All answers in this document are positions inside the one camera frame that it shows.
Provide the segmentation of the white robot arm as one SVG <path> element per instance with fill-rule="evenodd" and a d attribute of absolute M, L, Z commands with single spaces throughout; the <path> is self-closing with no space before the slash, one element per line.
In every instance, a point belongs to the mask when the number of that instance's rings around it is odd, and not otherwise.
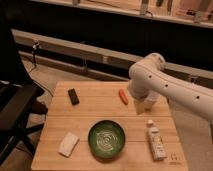
<path fill-rule="evenodd" d="M 213 89 L 202 87 L 163 72 L 165 59 L 151 53 L 129 68 L 129 92 L 137 100 L 145 99 L 150 91 L 166 96 L 189 108 L 213 124 Z"/>

